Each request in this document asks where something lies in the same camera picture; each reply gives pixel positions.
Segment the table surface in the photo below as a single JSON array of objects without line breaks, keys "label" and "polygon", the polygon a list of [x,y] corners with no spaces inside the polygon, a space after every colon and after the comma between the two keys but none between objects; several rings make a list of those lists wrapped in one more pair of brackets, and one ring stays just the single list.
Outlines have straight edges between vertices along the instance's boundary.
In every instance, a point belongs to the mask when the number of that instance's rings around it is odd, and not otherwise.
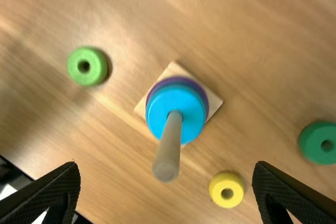
[{"label": "table surface", "polygon": [[[94,223],[261,223],[259,160],[336,200],[335,166],[297,145],[308,123],[336,121],[335,41],[336,0],[0,0],[0,154],[33,178],[74,160],[78,210]],[[82,45],[111,58],[99,87],[68,77]],[[225,104],[165,185],[134,107],[172,60]],[[223,170],[248,185],[230,210],[207,192]]]}]

